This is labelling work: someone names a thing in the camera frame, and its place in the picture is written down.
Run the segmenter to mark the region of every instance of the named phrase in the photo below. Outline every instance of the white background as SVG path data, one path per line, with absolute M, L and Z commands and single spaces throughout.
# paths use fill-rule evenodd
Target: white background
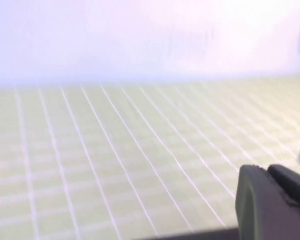
M 300 73 L 300 0 L 0 0 L 0 83 Z

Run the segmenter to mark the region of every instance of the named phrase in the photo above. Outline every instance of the green cutting mat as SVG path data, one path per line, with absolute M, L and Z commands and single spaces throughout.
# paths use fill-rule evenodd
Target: green cutting mat
M 0 240 L 235 226 L 242 164 L 300 173 L 300 77 L 0 89 Z

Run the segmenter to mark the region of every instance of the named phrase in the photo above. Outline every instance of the grid line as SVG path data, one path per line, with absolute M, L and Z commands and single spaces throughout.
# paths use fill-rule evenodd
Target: grid line
M 203 165 L 212 173 L 212 175 L 218 180 L 218 182 L 221 183 L 221 185 L 228 191 L 228 193 L 234 198 L 234 194 L 230 191 L 230 189 L 226 186 L 226 184 L 217 176 L 217 174 L 212 171 L 212 169 L 209 167 L 209 165 L 203 160 L 203 158 L 200 156 L 200 154 L 188 143 L 188 141 L 182 136 L 182 134 L 176 129 L 176 127 L 169 121 L 169 119 L 162 113 L 162 111 L 158 108 L 158 106 L 146 95 L 146 93 L 140 89 L 143 95 L 148 99 L 148 101 L 151 103 L 152 106 L 158 111 L 158 113 L 169 123 L 171 128 L 177 133 L 177 135 L 184 141 L 184 143 L 191 149 L 193 153 L 195 153 Z
M 197 95 L 200 96 L 202 99 L 204 99 L 203 96 L 201 96 L 197 91 L 195 91 L 195 89 L 191 88 L 191 90 Z M 218 108 L 215 104 L 211 103 L 210 101 L 206 100 L 206 102 L 208 104 L 210 104 L 211 106 L 214 106 L 214 110 L 219 113 L 220 115 L 222 115 L 224 117 L 224 119 L 226 119 L 229 123 L 231 123 L 231 119 L 228 118 L 221 110 L 220 108 Z M 247 136 L 247 138 L 249 138 L 250 140 L 252 140 L 253 142 L 255 142 L 259 147 L 261 147 L 267 154 L 269 154 L 270 156 L 272 156 L 278 163 L 282 163 L 284 166 L 285 164 L 278 159 L 267 147 L 264 147 L 259 141 L 257 141 L 254 137 L 251 137 L 244 129 L 242 129 L 240 126 L 235 125 L 235 127 L 242 132 L 245 136 Z
M 234 170 L 236 172 L 239 172 L 239 169 L 230 161 L 230 159 L 223 153 L 223 151 L 221 151 L 201 130 L 200 128 L 193 122 L 189 119 L 189 117 L 182 111 L 180 110 L 162 91 L 160 91 L 159 88 L 157 88 L 158 92 L 177 110 L 177 112 L 183 116 L 187 121 L 188 123 L 190 123 L 197 131 L 198 133 L 200 133 L 200 135 L 205 139 L 207 140 L 207 142 L 214 148 L 216 149 L 222 156 L 223 159 L 225 159 L 226 162 L 228 162 L 231 167 L 234 168 Z
M 144 120 L 144 122 L 146 123 L 146 125 L 151 129 L 151 131 L 153 132 L 153 134 L 156 136 L 156 138 L 158 139 L 158 141 L 164 146 L 164 148 L 168 151 L 168 153 L 175 159 L 176 163 L 178 164 L 178 166 L 180 167 L 181 171 L 183 172 L 183 174 L 186 176 L 186 178 L 189 180 L 189 182 L 192 184 L 192 186 L 195 188 L 195 190 L 198 192 L 198 194 L 202 197 L 202 199 L 204 200 L 204 202 L 209 206 L 209 208 L 212 210 L 212 212 L 214 213 L 214 215 L 218 218 L 218 220 L 220 221 L 220 223 L 223 226 L 226 226 L 224 224 L 224 222 L 221 220 L 221 218 L 218 216 L 217 212 L 212 208 L 212 206 L 209 204 L 208 200 L 202 195 L 202 193 L 199 191 L 199 189 L 197 188 L 196 184 L 191 180 L 191 178 L 187 175 L 187 173 L 184 171 L 183 167 L 181 166 L 181 164 L 178 162 L 178 159 L 176 158 L 176 156 L 171 152 L 171 150 L 162 142 L 162 140 L 160 139 L 160 137 L 156 134 L 156 132 L 154 131 L 154 129 L 151 127 L 151 125 L 148 123 L 148 121 L 146 120 L 146 118 L 144 117 L 144 115 L 140 112 L 140 110 L 137 108 L 137 106 L 134 104 L 134 102 L 131 100 L 131 98 L 126 94 L 125 90 L 122 88 L 122 92 L 124 93 L 124 95 L 126 96 L 126 98 L 129 100 L 129 102 L 133 105 L 133 107 L 136 109 L 136 111 L 140 114 L 140 116 L 142 117 L 142 119 Z
M 137 192 L 137 190 L 136 190 L 134 184 L 132 183 L 131 178 L 130 178 L 128 172 L 127 172 L 127 169 L 125 168 L 125 166 L 124 166 L 124 164 L 122 163 L 122 161 L 121 161 L 121 159 L 120 159 L 120 157 L 119 157 L 119 155 L 118 155 L 118 153 L 117 153 L 117 151 L 116 151 L 114 145 L 112 144 L 112 142 L 111 142 L 111 140 L 110 140 L 110 138 L 109 138 L 109 136 L 108 136 L 108 134 L 107 134 L 106 129 L 104 128 L 104 126 L 103 126 L 101 120 L 99 119 L 99 117 L 98 117 L 98 115 L 97 115 L 97 113 L 96 113 L 96 111 L 95 111 L 95 109 L 94 109 L 92 103 L 90 102 L 88 96 L 86 95 L 86 92 L 84 91 L 83 88 L 81 88 L 81 90 L 82 90 L 84 96 L 86 97 L 86 100 L 87 100 L 87 102 L 88 102 L 88 104 L 89 104 L 89 106 L 90 106 L 90 108 L 91 108 L 91 110 L 92 110 L 92 112 L 93 112 L 93 114 L 94 114 L 96 120 L 98 121 L 100 127 L 102 128 L 102 131 L 103 131 L 103 133 L 104 133 L 104 135 L 105 135 L 107 141 L 109 142 L 109 144 L 110 144 L 110 146 L 111 146 L 111 148 L 112 148 L 112 150 L 113 150 L 113 152 L 114 152 L 114 154 L 115 154 L 115 157 L 117 158 L 117 160 L 119 161 L 121 167 L 123 168 L 123 171 L 124 171 L 124 173 L 125 173 L 125 175 L 126 175 L 126 178 L 128 179 L 128 181 L 129 181 L 129 183 L 130 183 L 130 185 L 131 185 L 131 187 L 132 187 L 132 189 L 133 189 L 133 191 L 134 191 L 134 193 L 135 193 L 135 195 L 136 195 L 136 197 L 137 197 L 137 199 L 138 199 L 138 201 L 139 201 L 139 203 L 140 203 L 140 205 L 141 205 L 141 207 L 142 207 L 142 209 L 143 209 L 143 211 L 144 211 L 144 213 L 145 213 L 145 215 L 146 215 L 146 217 L 147 217 L 147 219 L 149 220 L 149 223 L 151 224 L 151 226 L 152 226 L 152 228 L 153 228 L 155 234 L 158 236 L 158 232 L 157 232 L 157 230 L 156 230 L 156 227 L 155 227 L 154 223 L 152 222 L 152 220 L 151 220 L 151 218 L 150 218 L 150 216 L 149 216 L 149 214 L 148 214 L 148 212 L 147 212 L 147 210 L 146 210 L 146 208 L 145 208 L 143 202 L 141 201 L 141 198 L 140 198 L 140 196 L 139 196 L 139 194 L 138 194 L 138 192 Z
M 33 224 L 33 234 L 34 239 L 40 239 L 39 235 L 39 225 L 38 225 L 38 217 L 36 211 L 36 203 L 35 203 L 35 195 L 34 195 L 34 187 L 32 183 L 32 173 L 30 168 L 30 157 L 28 153 L 28 143 L 26 140 L 26 130 L 25 130 L 25 120 L 23 117 L 23 109 L 22 109 L 22 102 L 20 96 L 18 94 L 17 88 L 15 90 L 15 100 L 16 100 L 16 107 L 17 107 L 17 114 L 19 119 L 19 126 L 20 126 L 20 134 L 21 134 L 21 142 L 22 142 L 22 152 L 24 156 L 24 167 L 26 171 L 26 181 L 27 181 L 27 188 L 28 188 L 28 195 L 30 201 L 30 208 L 31 208 L 31 220 Z
M 71 201 L 66 176 L 65 176 L 65 173 L 64 173 L 64 169 L 63 169 L 63 166 L 62 166 L 61 159 L 60 159 L 60 154 L 59 154 L 59 151 L 58 151 L 58 145 L 57 145 L 57 141 L 56 141 L 56 137 L 55 137 L 55 133 L 54 133 L 54 128 L 52 126 L 52 123 L 51 123 L 51 120 L 50 120 L 50 117 L 49 117 L 49 113 L 48 113 L 48 109 L 47 109 L 47 106 L 46 106 L 45 98 L 44 98 L 40 88 L 38 88 L 38 93 L 39 93 L 40 101 L 41 101 L 41 104 L 42 104 L 42 107 L 43 107 L 45 121 L 48 125 L 49 134 L 50 134 L 50 137 L 51 137 L 51 143 L 52 143 L 54 153 L 55 153 L 55 158 L 56 158 L 58 168 L 59 168 L 59 172 L 60 172 L 60 175 L 61 175 L 61 178 L 62 178 L 62 184 L 63 184 L 64 192 L 65 192 L 65 195 L 66 195 L 66 201 L 67 201 L 67 205 L 68 205 L 68 208 L 69 208 L 69 211 L 70 211 L 71 220 L 72 220 L 72 223 L 73 223 L 73 226 L 74 226 L 75 237 L 76 237 L 77 240 L 80 240 L 80 239 L 82 239 L 82 237 L 81 237 L 80 229 L 79 229 L 78 222 L 77 222 L 77 219 L 76 219 L 74 206 L 73 206 L 73 203 Z
M 132 133 L 132 131 L 129 129 L 129 127 L 127 126 L 126 122 L 124 121 L 124 119 L 121 117 L 120 113 L 118 112 L 117 108 L 115 107 L 115 105 L 113 104 L 113 102 L 111 101 L 111 99 L 109 98 L 107 92 L 103 89 L 103 87 L 101 86 L 102 91 L 104 92 L 106 98 L 108 99 L 108 101 L 110 102 L 111 106 L 113 107 L 114 111 L 117 113 L 117 115 L 119 116 L 119 118 L 121 119 L 123 125 L 125 126 L 125 128 L 127 129 L 127 131 L 129 132 L 130 136 L 132 137 L 133 141 L 135 142 L 135 144 L 137 145 L 137 147 L 140 149 L 140 151 L 142 152 L 142 155 L 144 156 L 144 158 L 146 159 L 146 161 L 149 163 L 149 165 L 151 166 L 154 174 L 158 177 L 159 181 L 161 182 L 162 186 L 164 187 L 165 191 L 167 192 L 167 194 L 169 195 L 169 197 L 171 198 L 171 200 L 173 201 L 175 207 L 177 208 L 177 210 L 179 211 L 179 213 L 181 214 L 182 218 L 184 219 L 184 221 L 186 222 L 186 224 L 188 225 L 189 229 L 191 231 L 193 231 L 193 228 L 191 226 L 191 224 L 189 223 L 189 221 L 187 220 L 187 218 L 185 217 L 185 215 L 183 214 L 183 212 L 181 211 L 180 207 L 178 206 L 177 202 L 175 201 L 175 199 L 173 198 L 173 196 L 171 195 L 171 193 L 169 192 L 166 184 L 164 183 L 164 181 L 161 179 L 160 175 L 158 174 L 158 171 L 156 171 L 156 168 L 154 167 L 154 165 L 151 163 L 151 161 L 149 160 L 149 158 L 147 157 L 147 155 L 145 154 L 145 152 L 143 151 L 143 149 L 141 148 L 140 144 L 138 143 L 137 139 L 135 138 L 134 134 Z

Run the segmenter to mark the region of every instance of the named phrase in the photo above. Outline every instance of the white grid line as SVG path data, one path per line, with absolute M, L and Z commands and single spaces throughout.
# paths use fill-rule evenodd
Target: white grid line
M 221 176 L 225 180 L 236 180 L 237 179 L 237 176 L 234 176 L 233 174 L 228 174 L 228 173 L 223 173 L 223 174 L 221 174 Z M 210 178 L 210 177 L 198 177 L 198 178 L 193 179 L 193 181 L 198 184 L 208 184 L 209 182 L 211 182 L 213 180 L 214 179 Z M 170 183 L 170 184 L 167 184 L 167 186 L 169 186 L 169 188 L 171 188 L 172 190 L 177 190 L 178 187 L 182 187 L 183 185 L 186 185 L 186 184 L 187 184 L 187 182 L 185 182 L 183 180 L 176 180 L 174 182 L 174 184 Z M 94 181 L 86 181 L 86 182 L 77 183 L 75 185 L 70 186 L 69 190 L 71 190 L 71 191 L 84 190 L 84 189 L 88 189 L 90 187 L 95 187 Z M 34 193 L 34 195 L 35 195 L 35 197 L 40 198 L 40 197 L 44 197 L 44 196 L 48 196 L 48 195 L 59 194 L 60 192 L 62 192 L 62 190 L 64 190 L 63 186 L 50 187 L 50 188 L 46 188 L 44 190 L 36 191 Z M 148 195 L 153 195 L 155 193 L 163 193 L 163 192 L 165 192 L 165 189 L 163 189 L 163 188 L 148 187 L 144 190 L 141 190 L 139 192 L 139 194 L 141 196 L 148 196 Z M 126 199 L 126 198 L 132 198 L 132 197 L 134 197 L 133 192 L 129 192 L 129 191 L 121 192 L 121 193 L 110 195 L 108 197 L 108 202 L 114 203 L 116 201 L 120 201 L 120 200 Z M 11 204 L 14 202 L 26 200 L 27 198 L 28 198 L 27 193 L 26 194 L 18 194 L 18 195 L 14 195 L 14 196 L 8 196 L 8 197 L 1 197 L 0 204 L 1 205 Z
M 260 97 L 258 97 L 257 95 L 255 95 L 254 93 L 250 92 L 249 96 L 250 99 L 252 99 L 255 103 L 258 103 L 259 105 L 262 105 L 263 108 L 268 109 L 268 111 L 274 113 L 276 112 L 277 116 L 280 116 L 281 119 L 283 119 L 286 123 L 290 124 L 291 126 L 293 126 L 294 128 L 298 129 L 298 131 L 300 132 L 300 126 L 293 121 L 292 119 L 288 118 L 287 115 L 283 115 L 282 113 L 280 113 L 277 109 L 274 109 L 272 106 L 265 104 L 264 100 L 261 100 Z M 289 109 L 290 111 L 293 111 L 294 113 L 296 113 L 299 118 L 300 118 L 300 113 L 295 111 L 294 109 Z
M 190 106 L 192 107 L 197 113 L 200 113 L 210 124 L 212 124 L 222 135 L 224 135 L 232 144 L 234 144 L 236 147 L 238 147 L 241 152 L 248 158 L 253 164 L 258 164 L 257 161 L 254 160 L 254 158 L 246 151 L 244 150 L 236 141 L 234 141 L 224 130 L 222 130 L 214 121 L 212 121 L 210 118 L 207 117 L 207 115 L 198 110 L 197 107 L 192 105 L 190 101 L 178 90 L 178 88 L 175 88 L 176 92 L 180 95 L 180 97 Z
M 234 112 L 237 112 L 239 115 L 241 115 L 243 118 L 245 118 L 250 124 L 252 124 L 256 129 L 260 130 L 265 136 L 267 136 L 269 139 L 277 142 L 281 147 L 283 147 L 284 149 L 286 149 L 292 156 L 296 156 L 296 154 L 291 150 L 290 147 L 284 145 L 282 142 L 279 141 L 279 139 L 277 139 L 274 136 L 271 136 L 270 134 L 268 134 L 268 132 L 261 126 L 259 126 L 257 123 L 255 123 L 250 117 L 248 117 L 247 115 L 243 115 L 242 113 L 240 113 L 240 111 L 238 111 L 236 109 L 236 107 L 234 105 L 232 105 L 231 103 L 229 103 L 229 101 L 225 101 L 222 97 L 220 98 L 221 101 L 224 102 L 224 104 L 226 104 L 229 108 L 233 109 Z M 285 133 L 287 136 L 289 136 L 290 134 L 287 133 L 280 125 L 274 123 L 271 119 L 268 118 L 268 116 L 262 114 L 261 111 L 259 111 L 257 108 L 255 108 L 253 105 L 250 105 L 248 103 L 246 103 L 246 105 L 248 105 L 250 107 L 250 109 L 256 109 L 254 110 L 254 112 L 260 112 L 259 115 L 263 116 L 264 119 L 267 119 L 267 121 L 269 123 L 271 123 L 273 126 L 277 127 L 278 129 L 280 129 L 280 131 L 282 133 Z
M 145 152 L 143 151 L 143 149 L 141 148 L 141 146 L 139 145 L 137 139 L 135 138 L 135 136 L 133 135 L 132 131 L 129 129 L 129 127 L 127 126 L 126 122 L 124 121 L 124 119 L 121 117 L 120 113 L 118 112 L 117 108 L 115 107 L 115 105 L 113 104 L 113 102 L 111 101 L 111 99 L 109 98 L 107 92 L 104 90 L 104 88 L 101 86 L 101 89 L 103 91 L 103 93 L 105 94 L 106 98 L 108 99 L 108 101 L 110 102 L 111 106 L 113 107 L 114 111 L 117 113 L 117 115 L 119 116 L 119 118 L 121 119 L 123 125 L 125 126 L 125 128 L 127 129 L 127 131 L 129 132 L 130 136 L 132 137 L 133 141 L 135 142 L 135 144 L 137 145 L 137 147 L 140 149 L 140 151 L 142 152 L 142 155 L 144 156 L 144 158 L 146 159 L 146 161 L 149 163 L 149 165 L 151 166 L 154 174 L 158 177 L 159 181 L 161 182 L 162 186 L 164 187 L 164 189 L 166 190 L 167 194 L 169 195 L 169 197 L 171 198 L 171 200 L 173 201 L 175 207 L 177 208 L 177 210 L 179 211 L 179 213 L 181 214 L 182 218 L 184 219 L 184 221 L 186 222 L 186 224 L 188 225 L 188 227 L 190 228 L 191 231 L 193 231 L 192 226 L 190 225 L 190 223 L 188 222 L 187 218 L 185 217 L 185 215 L 183 214 L 183 212 L 181 211 L 181 209 L 179 208 L 177 202 L 175 201 L 175 199 L 173 198 L 173 196 L 171 195 L 171 193 L 169 192 L 167 186 L 165 185 L 164 181 L 161 179 L 160 175 L 158 174 L 158 172 L 156 171 L 156 168 L 153 166 L 153 164 L 151 163 L 151 161 L 148 159 L 147 155 L 145 154 Z
M 90 105 L 90 108 L 91 108 L 93 114 L 95 115 L 96 120 L 98 121 L 100 127 L 102 128 L 102 131 L 103 131 L 103 133 L 104 133 L 107 141 L 109 142 L 109 144 L 110 144 L 110 146 L 111 146 L 111 148 L 113 150 L 113 153 L 114 153 L 115 157 L 117 158 L 118 162 L 120 163 L 120 165 L 121 165 L 121 167 L 122 167 L 122 169 L 123 169 L 123 171 L 124 171 L 124 173 L 126 175 L 127 180 L 129 181 L 129 183 L 130 183 L 130 185 L 131 185 L 131 187 L 132 187 L 132 189 L 133 189 L 133 191 L 134 191 L 134 193 L 135 193 L 135 195 L 136 195 L 136 197 L 137 197 L 137 199 L 138 199 L 138 201 L 139 201 L 139 203 L 140 203 L 140 205 L 141 205 L 141 207 L 142 207 L 142 209 L 143 209 L 143 211 L 144 211 L 144 213 L 145 213 L 145 215 L 147 217 L 147 219 L 149 220 L 149 223 L 151 224 L 151 227 L 153 228 L 155 234 L 158 236 L 158 232 L 156 230 L 156 227 L 155 227 L 154 223 L 152 222 L 152 220 L 151 220 L 151 218 L 150 218 L 150 216 L 149 216 L 149 214 L 148 214 L 148 212 L 147 212 L 147 210 L 146 210 L 143 202 L 141 201 L 141 198 L 140 198 L 140 196 L 139 196 L 139 194 L 138 194 L 138 192 L 137 192 L 137 190 L 136 190 L 133 182 L 131 181 L 131 178 L 130 178 L 130 176 L 128 174 L 128 171 L 127 171 L 126 167 L 124 166 L 123 162 L 121 161 L 120 156 L 118 155 L 118 153 L 117 153 L 117 151 L 115 149 L 115 146 L 112 144 L 112 142 L 111 142 L 111 140 L 110 140 L 110 138 L 109 138 L 109 136 L 107 134 L 106 129 L 104 128 L 101 120 L 99 119 L 98 114 L 96 113 L 95 109 L 93 108 L 93 105 L 91 104 L 91 102 L 90 102 L 90 100 L 89 100 L 88 96 L 86 95 L 86 92 L 84 91 L 83 88 L 82 88 L 82 92 L 85 95 L 86 100 L 87 100 L 88 104 Z
M 231 167 L 233 167 L 235 169 L 236 172 L 239 172 L 239 169 L 230 161 L 230 159 L 223 153 L 222 150 L 220 150 L 202 131 L 201 129 L 193 122 L 190 120 L 190 118 L 182 111 L 180 110 L 179 107 L 177 107 L 171 100 L 170 98 L 168 98 L 159 88 L 157 88 L 158 92 L 168 101 L 168 103 L 170 103 L 176 110 L 177 112 L 183 116 L 188 123 L 190 123 L 197 131 L 198 133 L 214 148 L 216 149 L 220 155 L 222 156 L 222 158 L 228 162 L 230 164 Z
M 220 223 L 225 227 L 226 225 L 224 224 L 224 222 L 221 220 L 221 218 L 218 216 L 217 212 L 212 208 L 212 206 L 209 204 L 208 200 L 202 195 L 202 193 L 199 191 L 199 189 L 197 188 L 196 184 L 192 181 L 192 179 L 187 175 L 187 173 L 185 172 L 185 170 L 183 169 L 183 167 L 181 166 L 181 164 L 179 163 L 178 159 L 176 158 L 176 156 L 173 154 L 173 152 L 163 143 L 163 141 L 161 140 L 161 138 L 157 135 L 157 133 L 154 131 L 154 129 L 151 127 L 151 125 L 149 124 L 149 122 L 147 121 L 147 119 L 144 117 L 144 115 L 140 112 L 140 110 L 138 109 L 138 107 L 135 105 L 135 103 L 132 101 L 132 99 L 126 94 L 125 90 L 122 88 L 121 89 L 122 92 L 124 93 L 124 95 L 126 96 L 126 98 L 128 99 L 128 101 L 133 105 L 133 107 L 135 108 L 135 110 L 140 114 L 141 118 L 144 120 L 144 122 L 146 123 L 146 125 L 150 128 L 150 130 L 153 132 L 153 134 L 155 135 L 155 137 L 158 139 L 158 141 L 162 144 L 162 146 L 167 150 L 167 152 L 174 158 L 175 162 L 177 163 L 177 165 L 179 166 L 180 170 L 183 172 L 183 174 L 185 175 L 185 177 L 189 180 L 189 182 L 192 184 L 192 186 L 195 188 L 195 190 L 198 192 L 198 194 L 202 197 L 202 199 L 204 200 L 204 202 L 209 206 L 209 208 L 211 209 L 211 211 L 214 213 L 214 215 L 217 217 L 217 219 L 220 221 Z
M 32 183 L 32 173 L 30 168 L 30 158 L 28 153 L 28 143 L 26 139 L 26 131 L 25 131 L 25 120 L 23 117 L 23 109 L 22 109 L 22 102 L 21 98 L 19 96 L 18 90 L 15 87 L 14 89 L 15 93 L 15 100 L 16 100 L 16 107 L 17 107 L 17 114 L 19 119 L 19 126 L 20 126 L 20 134 L 21 134 L 21 142 L 22 142 L 22 153 L 24 156 L 24 167 L 26 171 L 26 182 L 27 182 L 27 188 L 28 188 L 28 195 L 29 195 L 29 201 L 30 201 L 30 209 L 31 209 L 31 220 L 33 225 L 33 234 L 34 239 L 38 240 L 40 239 L 39 235 L 39 225 L 38 225 L 38 216 L 36 211 L 36 203 L 35 203 L 35 195 L 34 195 L 34 187 Z
M 211 197 L 211 199 L 226 200 L 226 199 L 228 199 L 228 197 L 229 197 L 228 194 L 226 194 L 226 195 L 225 194 L 216 194 L 216 195 L 213 195 Z M 192 198 L 192 199 L 190 199 L 190 201 L 192 203 L 194 203 L 194 205 L 198 205 L 201 203 L 201 198 Z M 187 200 L 181 201 L 179 204 L 180 204 L 181 208 L 185 208 L 189 205 L 189 200 L 187 199 Z M 98 204 L 96 204 L 95 202 L 88 202 L 88 203 L 82 204 L 81 206 L 79 206 L 79 208 L 82 208 L 82 209 L 87 208 L 88 209 L 88 208 L 93 208 L 93 207 L 97 207 L 97 206 L 98 206 Z M 67 207 L 60 207 L 60 208 L 56 208 L 53 210 L 42 211 L 38 215 L 40 217 L 53 216 L 56 213 L 66 213 L 68 210 L 69 209 Z M 175 208 L 173 205 L 166 205 L 166 206 L 151 208 L 149 211 L 152 216 L 164 216 L 166 214 L 169 214 L 170 212 L 173 212 L 174 210 L 175 210 Z M 129 215 L 118 218 L 117 222 L 118 222 L 118 225 L 125 225 L 125 224 L 128 224 L 130 222 L 137 220 L 138 218 L 142 218 L 143 215 L 144 215 L 144 212 L 136 212 L 134 214 L 129 214 Z M 235 219 L 235 216 L 233 215 L 232 212 L 224 215 L 223 217 Z M 10 219 L 4 219 L 4 220 L 0 221 L 0 226 L 10 226 L 13 224 L 26 222 L 30 218 L 31 218 L 31 216 L 29 216 L 29 215 L 23 215 L 23 216 L 13 217 Z M 102 230 L 104 228 L 110 227 L 112 224 L 113 223 L 111 221 L 91 223 L 86 226 L 83 226 L 81 228 L 81 231 L 83 233 L 85 233 L 85 232 L 89 232 L 92 230 Z M 49 240 L 50 239 L 60 239 L 60 237 L 72 237 L 72 236 L 73 236 L 73 231 L 66 230 L 66 231 L 53 233 L 52 235 L 43 236 L 42 239 L 49 239 Z
M 78 226 L 78 223 L 77 223 L 74 206 L 73 206 L 73 203 L 71 201 L 66 176 L 65 176 L 65 173 L 64 173 L 64 169 L 63 169 L 63 166 L 62 166 L 61 159 L 60 159 L 60 153 L 58 151 L 58 146 L 57 146 L 57 141 L 56 141 L 55 134 L 54 134 L 54 129 L 53 129 L 50 117 L 49 117 L 48 109 L 47 109 L 45 98 L 42 94 L 42 91 L 40 90 L 40 88 L 38 88 L 37 90 L 38 90 L 39 97 L 40 97 L 40 100 L 41 100 L 41 104 L 42 104 L 42 107 L 43 107 L 45 120 L 46 120 L 46 123 L 48 125 L 49 134 L 50 134 L 50 137 L 51 137 L 51 143 L 52 143 L 54 153 L 55 153 L 55 158 L 56 158 L 58 168 L 59 168 L 59 172 L 60 172 L 60 175 L 61 175 L 61 178 L 62 178 L 64 193 L 65 193 L 65 196 L 66 196 L 66 201 L 67 201 L 69 212 L 70 212 L 70 215 L 71 215 L 71 220 L 72 220 L 72 223 L 73 223 L 73 226 L 74 226 L 75 236 L 76 236 L 77 240 L 80 240 L 82 237 L 81 237 L 80 229 L 79 229 L 79 226 Z
M 192 87 L 190 88 L 192 90 L 192 92 L 199 96 L 200 98 L 202 98 L 206 103 L 208 103 L 210 106 L 213 106 L 213 110 L 220 114 L 226 121 L 228 121 L 229 123 L 232 123 L 231 118 L 229 118 L 225 113 L 223 113 L 221 111 L 220 108 L 218 108 L 215 104 L 211 103 L 210 101 L 208 101 L 207 99 L 205 99 L 199 92 L 197 92 L 195 89 L 193 89 Z M 262 148 L 267 154 L 269 154 L 273 159 L 275 159 L 277 162 L 282 163 L 282 165 L 287 166 L 286 164 L 284 164 L 282 162 L 281 159 L 278 159 L 271 151 L 269 148 L 263 146 L 258 140 L 256 140 L 254 137 L 250 136 L 250 134 L 248 134 L 244 129 L 242 129 L 242 127 L 235 125 L 234 123 L 232 123 L 235 128 L 237 128 L 240 132 L 242 132 L 247 138 L 249 138 L 251 141 L 255 142 L 260 148 Z
M 65 104 L 66 104 L 66 106 L 67 106 L 67 109 L 68 109 L 68 111 L 69 111 L 69 113 L 70 113 L 72 122 L 73 122 L 73 124 L 74 124 L 74 126 L 75 126 L 75 129 L 76 129 L 77 133 L 78 133 L 78 136 L 79 136 L 80 142 L 81 142 L 81 144 L 82 144 L 82 147 L 83 147 L 83 149 L 84 149 L 84 152 L 85 152 L 85 154 L 86 154 L 86 157 L 87 157 L 87 159 L 88 159 L 88 161 L 89 161 L 90 168 L 91 168 L 91 170 L 92 170 L 92 172 L 93 172 L 95 181 L 96 181 L 96 183 L 97 183 L 97 185 L 98 185 L 98 187 L 99 187 L 99 190 L 100 190 L 102 199 L 103 199 L 103 201 L 104 201 L 104 204 L 105 204 L 105 206 L 106 206 L 106 208 L 107 208 L 107 211 L 108 211 L 108 213 L 109 213 L 109 216 L 110 216 L 110 218 L 111 218 L 111 222 L 112 222 L 113 227 L 114 227 L 114 229 L 115 229 L 116 235 L 117 235 L 117 237 L 121 240 L 122 237 L 121 237 L 120 231 L 119 231 L 119 229 L 118 229 L 118 226 L 117 226 L 117 223 L 116 223 L 116 221 L 115 221 L 114 215 L 113 215 L 112 212 L 111 212 L 110 204 L 108 203 L 106 194 L 105 194 L 105 192 L 104 192 L 104 190 L 103 190 L 103 187 L 102 187 L 102 185 L 101 185 L 100 179 L 99 179 L 99 177 L 98 177 L 98 175 L 97 175 L 97 173 L 96 173 L 96 170 L 95 170 L 95 168 L 94 168 L 93 162 L 92 162 L 92 160 L 91 160 L 91 158 L 90 158 L 90 155 L 89 155 L 89 153 L 88 153 L 88 150 L 87 150 L 85 141 L 84 141 L 84 139 L 83 139 L 83 136 L 81 135 L 81 132 L 80 132 L 80 129 L 79 129 L 78 124 L 77 124 L 77 122 L 76 122 L 76 118 L 75 118 L 75 116 L 74 116 L 74 113 L 73 113 L 73 111 L 71 110 L 70 104 L 69 104 L 69 102 L 68 102 L 68 100 L 67 100 L 66 94 L 65 94 L 64 90 L 62 89 L 62 87 L 60 88 L 60 90 L 61 90 L 63 99 L 64 99 L 64 101 L 65 101 Z
M 151 103 L 151 105 L 157 110 L 157 112 L 165 119 L 171 128 L 177 133 L 177 135 L 182 139 L 182 141 L 189 147 L 189 149 L 195 153 L 203 165 L 212 173 L 212 175 L 218 180 L 218 182 L 221 183 L 221 185 L 228 191 L 228 193 L 234 198 L 234 194 L 230 191 L 230 189 L 226 186 L 226 184 L 217 176 L 217 174 L 209 167 L 209 165 L 203 160 L 203 158 L 200 156 L 200 154 L 188 143 L 188 141 L 185 139 L 185 137 L 176 129 L 176 127 L 171 123 L 171 121 L 162 113 L 162 111 L 159 109 L 159 107 L 149 98 L 148 95 L 143 91 L 142 88 L 139 88 L 143 95 L 146 97 L 146 99 Z
M 289 137 L 293 137 L 293 135 L 291 135 L 290 133 L 288 133 L 282 126 L 280 126 L 279 124 L 277 124 L 276 122 L 274 122 L 272 119 L 270 119 L 267 115 L 265 115 L 264 113 L 262 113 L 258 108 L 256 108 L 255 106 L 251 105 L 250 103 L 247 102 L 247 100 L 244 100 L 243 98 L 239 98 L 237 96 L 233 96 L 235 99 L 237 99 L 237 101 L 240 101 L 241 103 L 244 103 L 245 105 L 248 105 L 250 109 L 253 109 L 254 112 L 259 112 L 260 116 L 263 116 L 264 119 L 267 119 L 267 121 L 273 125 L 274 127 L 280 129 L 280 131 L 282 133 L 284 133 L 286 136 Z M 279 139 L 277 139 L 274 136 L 271 136 L 267 133 L 267 131 L 261 127 L 260 125 L 258 125 L 257 123 L 255 123 L 250 117 L 248 116 L 244 116 L 253 126 L 255 126 L 257 129 L 261 130 L 264 135 L 266 135 L 269 139 L 276 141 L 280 146 L 282 146 L 283 148 L 285 148 L 286 150 L 288 150 L 293 156 L 296 156 L 296 154 L 291 150 L 291 148 L 289 148 L 288 146 L 284 145 L 282 142 L 279 141 Z

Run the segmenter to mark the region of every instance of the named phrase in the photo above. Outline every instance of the black plastic object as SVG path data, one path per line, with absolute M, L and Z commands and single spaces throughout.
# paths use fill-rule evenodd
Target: black plastic object
M 269 166 L 267 171 L 284 192 L 295 200 L 300 207 L 300 174 L 278 164 Z
M 243 165 L 235 200 L 240 239 L 300 240 L 300 193 L 292 190 L 299 184 L 300 175 L 283 166 Z

